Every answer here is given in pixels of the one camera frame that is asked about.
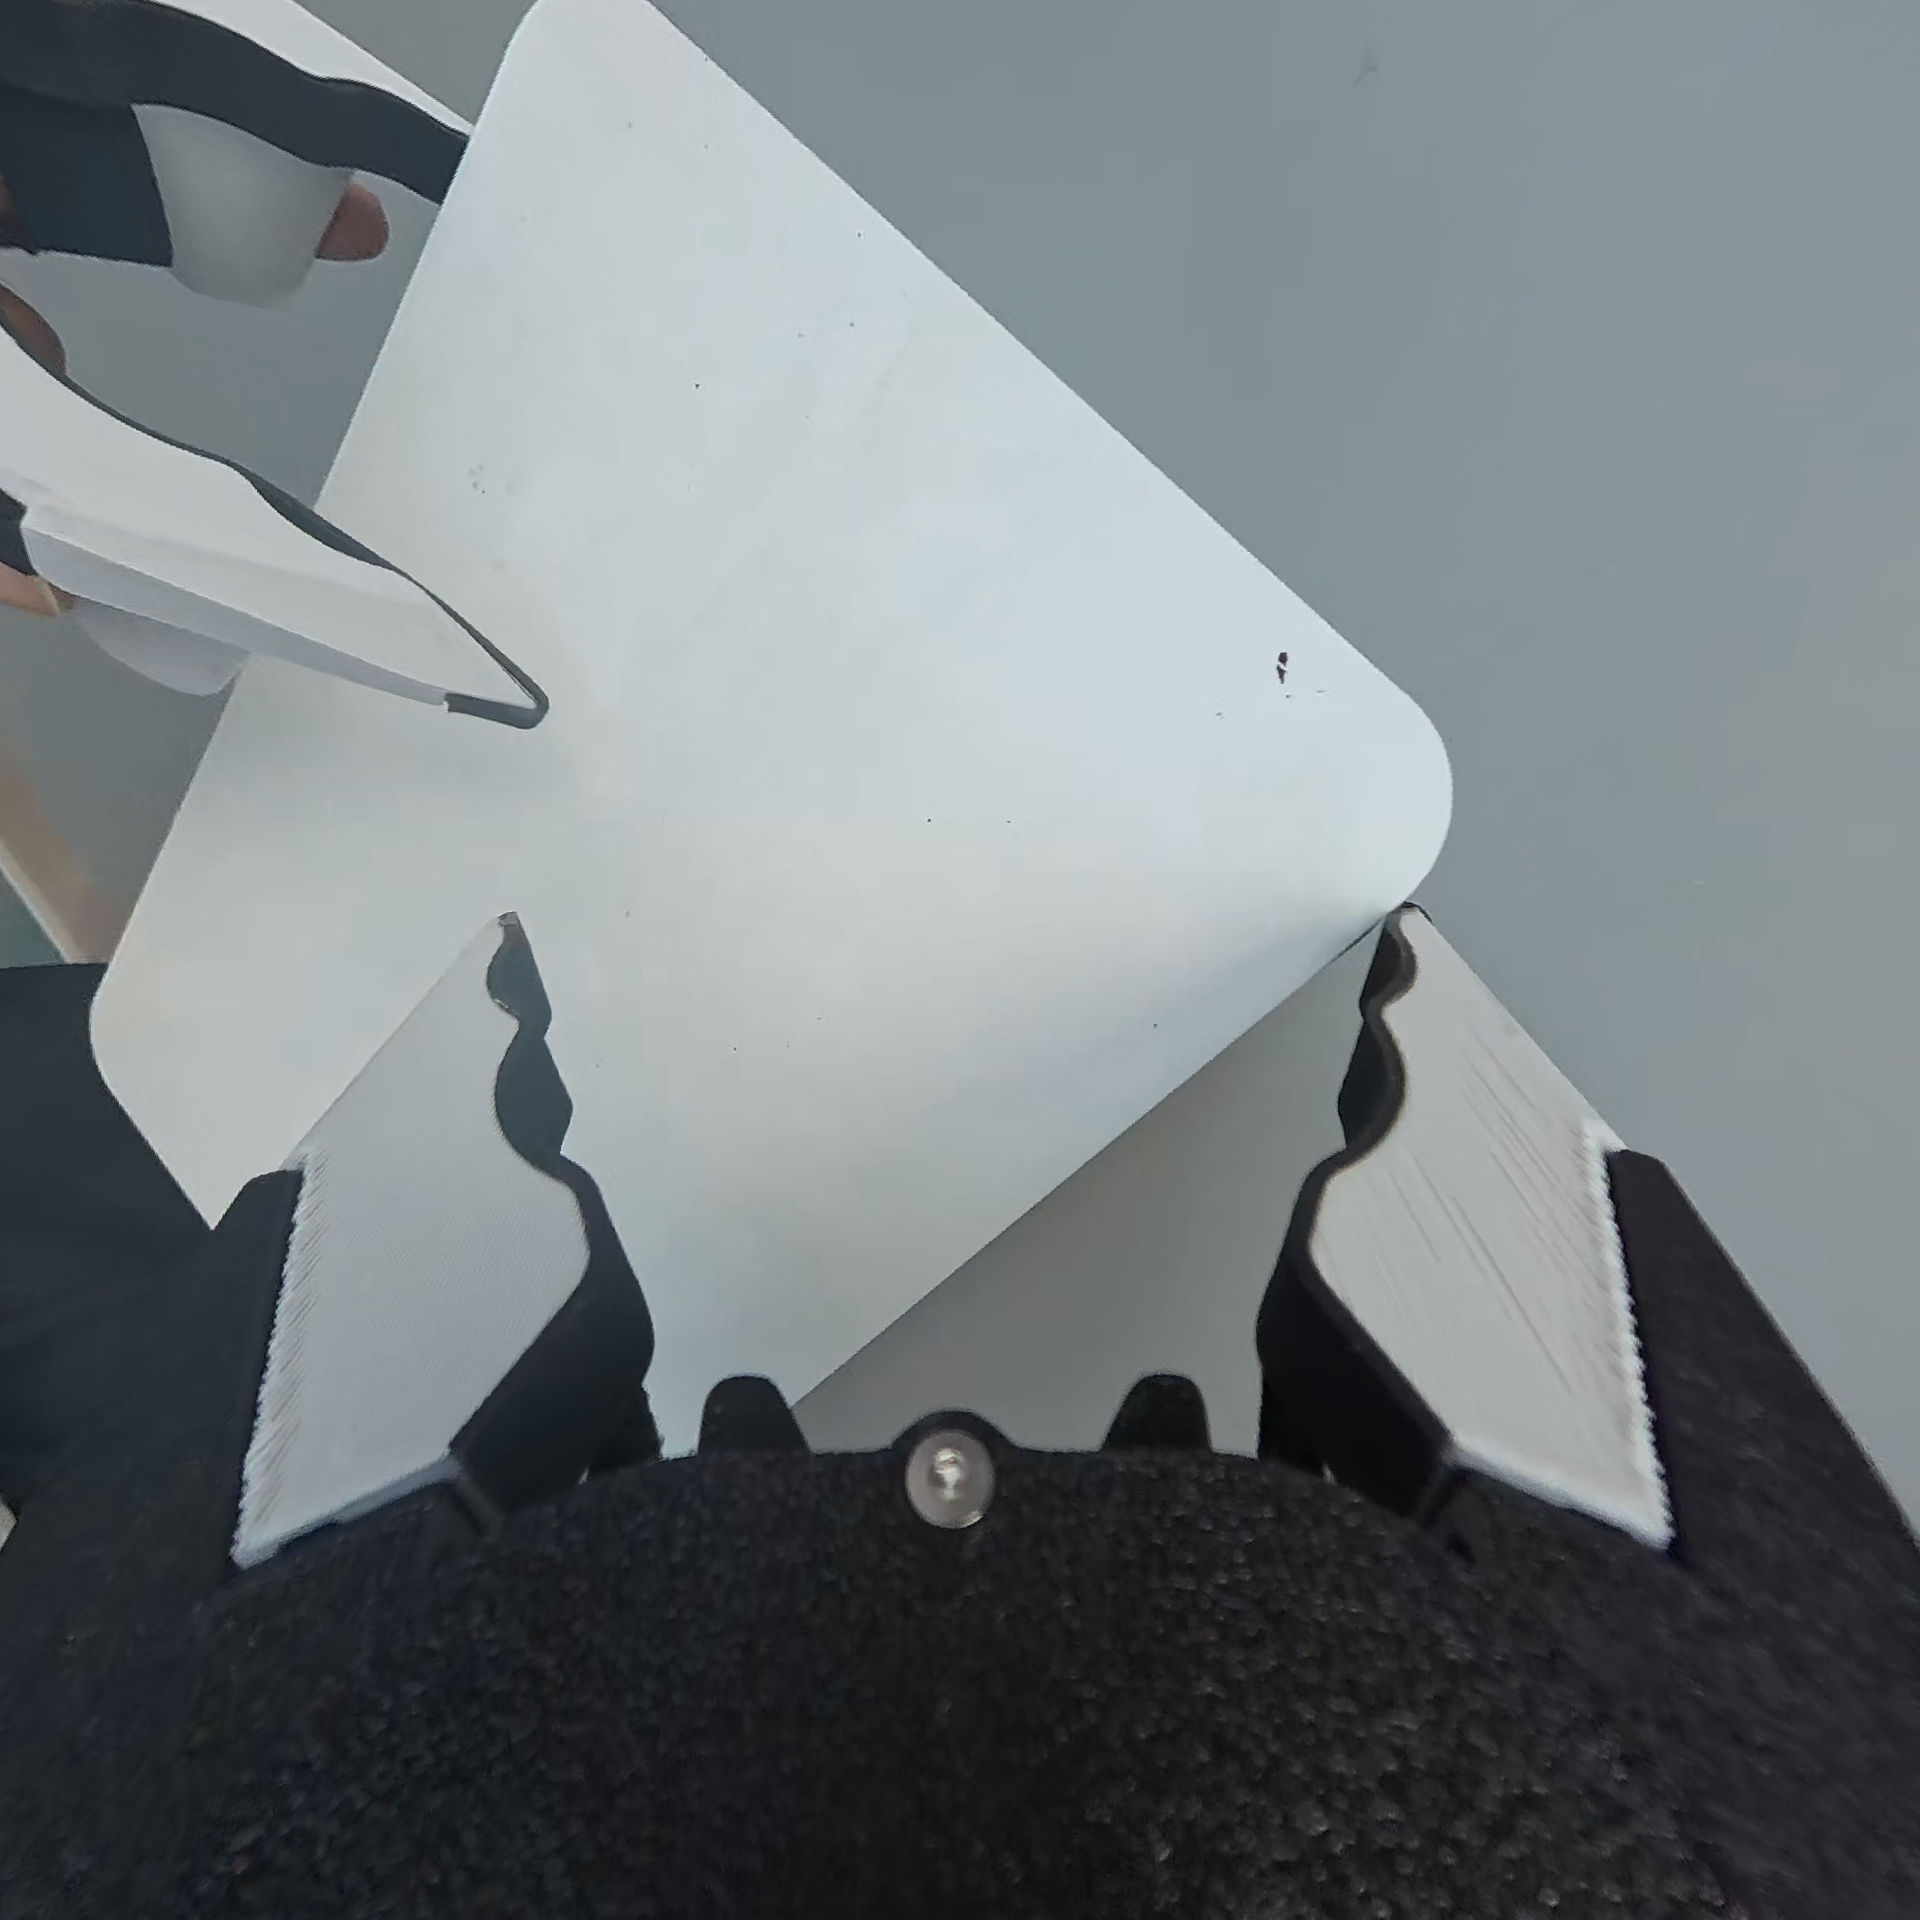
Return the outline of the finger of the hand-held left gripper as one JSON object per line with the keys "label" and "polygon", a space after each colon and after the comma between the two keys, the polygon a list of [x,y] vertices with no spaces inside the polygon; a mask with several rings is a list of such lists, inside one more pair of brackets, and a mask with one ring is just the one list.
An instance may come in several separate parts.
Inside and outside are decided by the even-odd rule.
{"label": "finger of the hand-held left gripper", "polygon": [[4,250],[284,303],[355,176],[445,202],[471,124],[300,4],[4,4]]}
{"label": "finger of the hand-held left gripper", "polygon": [[4,564],[107,651],[214,694],[252,657],[527,732],[544,690],[445,598],[252,472],[149,436],[4,344]]}

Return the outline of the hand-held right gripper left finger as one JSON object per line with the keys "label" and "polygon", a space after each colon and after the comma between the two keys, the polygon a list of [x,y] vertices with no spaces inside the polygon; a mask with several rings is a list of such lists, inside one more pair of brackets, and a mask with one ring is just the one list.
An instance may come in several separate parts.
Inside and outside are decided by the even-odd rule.
{"label": "hand-held right gripper left finger", "polygon": [[427,1489],[493,1530],[658,1459],[654,1314],[567,1152],[548,1030],[534,947],[499,914],[284,1163],[235,1567]]}

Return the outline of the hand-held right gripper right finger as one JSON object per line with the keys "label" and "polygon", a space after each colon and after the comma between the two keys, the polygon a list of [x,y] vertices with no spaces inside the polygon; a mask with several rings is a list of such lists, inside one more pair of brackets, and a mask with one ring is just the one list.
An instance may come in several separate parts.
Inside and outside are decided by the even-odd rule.
{"label": "hand-held right gripper right finger", "polygon": [[1419,905],[1379,929],[1257,1311],[1257,1453],[1430,1522],[1487,1478],[1675,1545],[1614,1201],[1623,1141]]}

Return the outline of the white rounded board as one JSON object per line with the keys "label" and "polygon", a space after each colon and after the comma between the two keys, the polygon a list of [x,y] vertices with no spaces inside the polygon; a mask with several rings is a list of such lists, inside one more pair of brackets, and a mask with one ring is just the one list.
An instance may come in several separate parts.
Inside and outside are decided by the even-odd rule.
{"label": "white rounded board", "polygon": [[534,4],[318,512],[534,732],[235,682],[95,1003],[205,1219],[514,910],[674,1439],[1419,887],[1427,711],[648,4]]}

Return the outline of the grey desk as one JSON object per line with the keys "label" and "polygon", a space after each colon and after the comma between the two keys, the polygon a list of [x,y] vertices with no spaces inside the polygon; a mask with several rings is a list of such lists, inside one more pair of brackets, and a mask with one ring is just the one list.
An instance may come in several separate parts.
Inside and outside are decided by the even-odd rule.
{"label": "grey desk", "polygon": [[[1419,902],[1917,1509],[1917,4],[658,4],[1435,723]],[[312,501],[430,212],[293,313],[4,251]],[[795,1412],[1250,1449],[1369,958]]]}

